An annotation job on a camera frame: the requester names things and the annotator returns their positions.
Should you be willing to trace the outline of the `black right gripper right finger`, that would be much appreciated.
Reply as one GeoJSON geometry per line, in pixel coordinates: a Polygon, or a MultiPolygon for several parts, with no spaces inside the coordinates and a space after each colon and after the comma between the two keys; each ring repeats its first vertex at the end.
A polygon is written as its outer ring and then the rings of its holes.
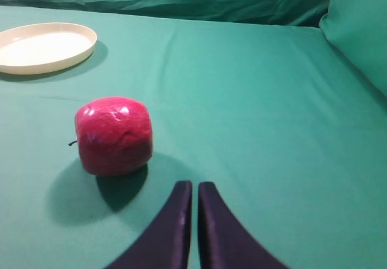
{"type": "Polygon", "coordinates": [[[213,182],[198,186],[201,268],[286,268],[242,226],[213,182]]]}

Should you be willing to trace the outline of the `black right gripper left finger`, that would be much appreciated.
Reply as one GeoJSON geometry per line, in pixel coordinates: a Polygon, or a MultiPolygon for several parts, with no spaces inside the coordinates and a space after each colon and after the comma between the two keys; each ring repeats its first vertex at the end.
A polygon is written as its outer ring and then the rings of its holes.
{"type": "Polygon", "coordinates": [[[192,229],[192,183],[178,181],[156,217],[107,268],[187,268],[192,229]]]}

